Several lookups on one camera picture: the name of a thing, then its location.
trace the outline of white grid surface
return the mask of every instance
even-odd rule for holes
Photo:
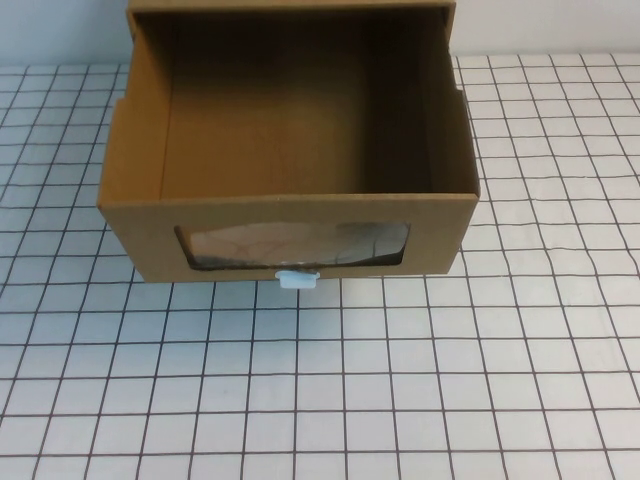
[[[640,55],[455,66],[450,275],[301,293],[142,283],[93,206],[127,68],[0,68],[0,478],[640,478]]]

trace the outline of cardboard box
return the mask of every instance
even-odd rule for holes
[[[146,281],[446,273],[479,196],[446,0],[131,0],[98,205]]]

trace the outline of window cutout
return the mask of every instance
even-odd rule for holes
[[[409,225],[254,223],[175,232],[194,270],[314,269],[399,265]]]

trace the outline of drawer pull tab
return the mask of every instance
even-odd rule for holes
[[[316,280],[320,278],[319,273],[294,272],[292,270],[281,270],[276,272],[276,278],[280,280],[280,287],[288,290],[311,290],[316,288]]]

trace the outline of white wall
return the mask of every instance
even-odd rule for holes
[[[0,65],[126,61],[126,0],[0,0]],[[640,51],[640,0],[458,0],[452,51]]]

